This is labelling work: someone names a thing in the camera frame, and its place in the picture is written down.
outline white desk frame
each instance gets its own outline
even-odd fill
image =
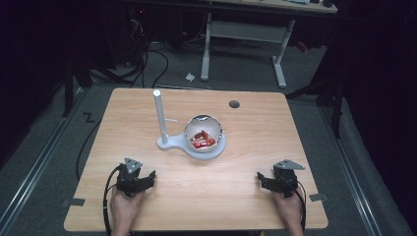
[[[275,69],[278,86],[281,89],[286,88],[286,82],[282,73],[281,60],[284,55],[285,48],[291,36],[295,21],[291,20],[287,28],[267,27],[259,25],[239,24],[231,22],[212,21],[211,13],[208,13],[207,30],[206,30],[206,46],[203,56],[203,66],[201,80],[209,79],[209,44],[213,36],[239,38],[246,40],[257,40],[266,42],[281,43],[277,56],[272,56],[272,64]]]

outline white vertical pole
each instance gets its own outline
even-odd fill
[[[153,91],[153,97],[155,99],[156,114],[160,129],[160,137],[162,138],[162,143],[166,145],[168,143],[168,135],[166,135],[165,117],[163,115],[162,99],[160,97],[159,89],[155,89]]]

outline desk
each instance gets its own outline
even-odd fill
[[[152,89],[118,88],[110,97],[74,196],[86,201],[84,206],[70,206],[64,223],[67,230],[105,230],[105,182],[125,156],[144,164],[141,178],[156,170],[155,185],[147,190],[132,228],[138,231],[282,229],[275,202],[270,192],[261,188],[256,174],[260,171],[273,178],[272,165],[284,159],[306,167],[296,170],[296,175],[307,196],[318,192],[282,93],[161,92],[165,118],[176,120],[166,122],[168,135],[183,132],[195,115],[212,115],[227,136],[223,153],[211,160],[198,160],[180,149],[160,150]],[[239,101],[240,107],[231,108],[230,100]],[[306,228],[327,225],[322,203],[307,197]]]
[[[237,5],[249,5],[256,7],[280,8],[293,11],[306,11],[314,13],[332,13],[335,14],[337,9],[334,6],[327,8],[321,1],[319,4],[297,4],[282,0],[213,0],[219,3],[232,3]],[[281,60],[291,36],[295,21],[290,20],[288,26],[285,27],[269,27],[251,24],[239,24],[223,21],[212,21],[211,13],[208,13],[208,20],[206,26],[206,46],[203,56],[202,65],[202,81],[209,79],[209,55],[210,55],[210,39],[213,36],[239,38],[246,40],[257,40],[280,43],[279,51],[276,56],[272,57],[272,65],[275,69],[275,75],[278,86],[282,89],[286,88],[285,78],[282,72]]]

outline person's right hand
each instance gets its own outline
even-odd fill
[[[284,198],[284,195],[274,191],[270,191],[275,198],[278,206],[278,214],[287,228],[290,236],[304,235],[303,227],[301,226],[301,216],[303,214],[303,207],[297,194],[292,193],[289,198]]]

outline hand-held gripper device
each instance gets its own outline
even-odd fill
[[[302,204],[302,218],[301,226],[303,231],[306,227],[306,191],[303,186],[297,180],[294,169],[304,170],[304,166],[299,165],[291,160],[285,159],[273,165],[274,179],[266,178],[263,174],[258,172],[258,179],[261,181],[261,186],[264,189],[268,189],[277,193],[282,193],[284,198],[289,198],[293,193],[297,194]],[[298,184],[303,188],[304,200],[301,195],[296,191]]]
[[[103,197],[103,217],[104,217],[104,225],[107,232],[107,235],[111,235],[110,223],[108,220],[108,211],[107,211],[107,194],[108,191],[114,187],[108,187],[110,184],[110,180],[113,177],[116,171],[119,171],[119,175],[117,176],[117,182],[115,184],[116,188],[119,191],[123,191],[123,193],[129,197],[133,198],[137,193],[144,191],[148,188],[153,187],[154,178],[156,177],[156,172],[153,170],[152,173],[145,178],[139,179],[138,176],[141,172],[142,163],[138,162],[134,159],[125,157],[125,164],[120,163],[119,166],[114,168],[111,172],[110,176],[107,179],[107,183],[104,189],[104,197]]]

